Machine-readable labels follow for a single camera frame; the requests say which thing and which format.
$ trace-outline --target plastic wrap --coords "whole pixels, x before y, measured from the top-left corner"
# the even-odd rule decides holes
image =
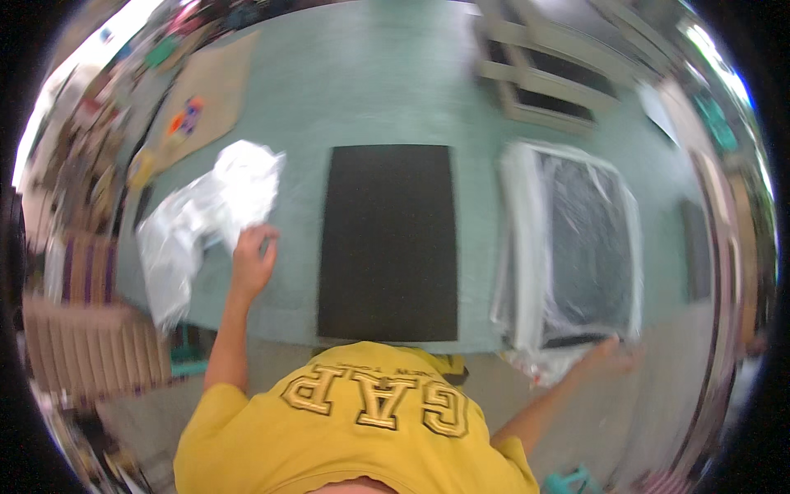
[[[232,254],[243,228],[269,217],[285,153],[237,141],[214,168],[168,195],[137,227],[149,310],[168,333],[189,311],[203,250],[222,242]]]
[[[605,161],[568,146],[520,141],[502,159],[508,225],[491,319],[505,358],[550,385],[612,334],[641,326],[636,201]]]

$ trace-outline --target table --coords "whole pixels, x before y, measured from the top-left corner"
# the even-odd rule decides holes
[[[321,343],[316,314],[325,182],[331,149],[343,145],[452,147],[458,340],[418,344],[428,352],[504,348],[488,314],[502,234],[496,168],[505,144],[515,138],[576,145],[620,169],[645,207],[644,320],[685,303],[686,267],[677,255],[683,226],[679,211],[667,211],[679,195],[699,197],[687,157],[651,127],[635,95],[625,89],[620,89],[623,102],[600,115],[599,130],[587,138],[506,119],[493,86],[474,74],[474,9],[445,0],[359,0],[276,17],[217,41],[261,32],[245,110],[229,134],[156,178],[144,217],[172,191],[209,171],[218,152],[239,139],[287,153],[270,218],[282,232],[280,256],[269,286],[250,310],[251,336]],[[161,120],[154,122],[152,136],[162,131]],[[662,173],[649,176],[656,166]],[[122,218],[116,288],[145,307],[132,229],[137,200],[132,194],[127,198]],[[230,272],[231,258],[222,246],[205,252],[193,283],[189,322],[219,327]]]

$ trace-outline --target hand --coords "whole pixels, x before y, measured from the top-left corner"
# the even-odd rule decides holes
[[[570,373],[580,379],[628,374],[639,366],[644,355],[642,347],[626,351],[615,335],[589,350]]]
[[[251,303],[269,283],[277,260],[277,238],[280,232],[270,224],[249,227],[239,235],[233,251],[231,293],[243,302]],[[261,246],[269,239],[266,252],[261,256]]]

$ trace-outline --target person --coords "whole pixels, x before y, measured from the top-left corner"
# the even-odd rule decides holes
[[[552,417],[583,383],[637,363],[618,338],[600,343],[491,437],[480,407],[442,376],[446,360],[369,341],[327,349],[248,399],[246,318],[278,236],[267,224],[239,236],[203,395],[174,460],[180,494],[538,492],[526,458]]]

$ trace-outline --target yellow t-shirt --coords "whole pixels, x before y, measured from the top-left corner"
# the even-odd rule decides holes
[[[414,353],[326,350],[252,399],[208,389],[175,456],[179,494],[304,494],[367,476],[399,494],[537,493],[517,438],[489,446],[480,407]]]

